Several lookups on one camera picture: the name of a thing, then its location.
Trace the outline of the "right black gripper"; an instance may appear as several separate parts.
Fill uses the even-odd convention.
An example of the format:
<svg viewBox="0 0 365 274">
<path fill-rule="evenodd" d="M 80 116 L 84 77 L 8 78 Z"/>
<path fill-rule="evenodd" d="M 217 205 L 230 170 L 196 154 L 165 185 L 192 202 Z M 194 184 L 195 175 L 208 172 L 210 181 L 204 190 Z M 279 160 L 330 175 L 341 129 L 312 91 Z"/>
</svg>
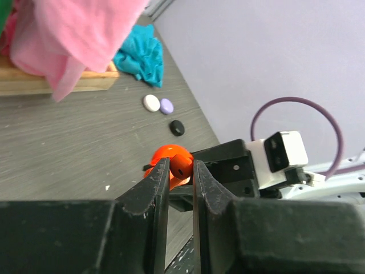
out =
<svg viewBox="0 0 365 274">
<path fill-rule="evenodd" d="M 242 139 L 229 141 L 192 153 L 202 161 L 210 174 L 238 197 L 280 199 L 277 187 L 265 187 L 273 175 L 270 165 L 275 162 L 265 150 L 264 140 L 245 143 Z"/>
</svg>

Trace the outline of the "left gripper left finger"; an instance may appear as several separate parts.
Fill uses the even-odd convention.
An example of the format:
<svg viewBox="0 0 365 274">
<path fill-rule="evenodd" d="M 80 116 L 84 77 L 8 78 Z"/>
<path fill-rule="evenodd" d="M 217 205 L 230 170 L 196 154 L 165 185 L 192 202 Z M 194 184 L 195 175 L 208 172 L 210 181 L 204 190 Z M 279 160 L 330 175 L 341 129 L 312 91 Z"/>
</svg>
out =
<svg viewBox="0 0 365 274">
<path fill-rule="evenodd" d="M 1 203 L 2 273 L 163 273 L 169 160 L 115 200 Z"/>
</svg>

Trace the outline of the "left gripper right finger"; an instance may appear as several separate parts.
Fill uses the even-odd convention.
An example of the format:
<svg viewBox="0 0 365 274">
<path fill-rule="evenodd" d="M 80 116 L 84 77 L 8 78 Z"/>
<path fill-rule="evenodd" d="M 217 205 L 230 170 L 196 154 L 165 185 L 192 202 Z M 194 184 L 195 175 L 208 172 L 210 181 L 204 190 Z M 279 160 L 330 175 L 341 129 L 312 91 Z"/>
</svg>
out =
<svg viewBox="0 0 365 274">
<path fill-rule="evenodd" d="M 239 198 L 193 168 L 196 273 L 363 273 L 364 212 L 347 203 Z"/>
</svg>

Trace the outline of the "orange earbud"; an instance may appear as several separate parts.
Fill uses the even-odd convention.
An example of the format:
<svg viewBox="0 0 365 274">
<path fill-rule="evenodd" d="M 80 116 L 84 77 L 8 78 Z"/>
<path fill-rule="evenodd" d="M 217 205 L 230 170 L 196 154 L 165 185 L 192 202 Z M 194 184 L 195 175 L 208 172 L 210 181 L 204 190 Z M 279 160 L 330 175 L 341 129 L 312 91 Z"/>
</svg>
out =
<svg viewBox="0 0 365 274">
<path fill-rule="evenodd" d="M 170 171 L 179 180 L 185 180 L 193 173 L 193 159 L 181 154 L 170 160 Z"/>
</svg>

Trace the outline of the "white earbud charging case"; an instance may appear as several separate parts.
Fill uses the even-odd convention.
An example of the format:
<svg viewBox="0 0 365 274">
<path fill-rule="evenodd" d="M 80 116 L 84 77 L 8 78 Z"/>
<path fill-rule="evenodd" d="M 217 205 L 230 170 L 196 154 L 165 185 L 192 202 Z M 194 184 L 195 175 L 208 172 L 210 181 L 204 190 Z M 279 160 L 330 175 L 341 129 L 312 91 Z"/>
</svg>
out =
<svg viewBox="0 0 365 274">
<path fill-rule="evenodd" d="M 143 106 L 150 112 L 156 112 L 160 109 L 160 101 L 156 96 L 148 94 L 143 98 Z"/>
</svg>

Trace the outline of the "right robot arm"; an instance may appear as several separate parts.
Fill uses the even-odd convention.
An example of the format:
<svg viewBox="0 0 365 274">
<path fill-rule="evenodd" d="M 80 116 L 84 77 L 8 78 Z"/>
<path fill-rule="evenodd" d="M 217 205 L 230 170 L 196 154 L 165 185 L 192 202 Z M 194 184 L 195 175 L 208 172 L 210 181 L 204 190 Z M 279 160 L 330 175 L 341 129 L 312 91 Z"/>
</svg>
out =
<svg viewBox="0 0 365 274">
<path fill-rule="evenodd" d="M 193 152 L 213 178 L 232 194 L 245 198 L 320 200 L 364 205 L 364 152 L 346 159 L 331 178 L 321 166 L 272 173 L 264 141 L 237 139 Z"/>
</svg>

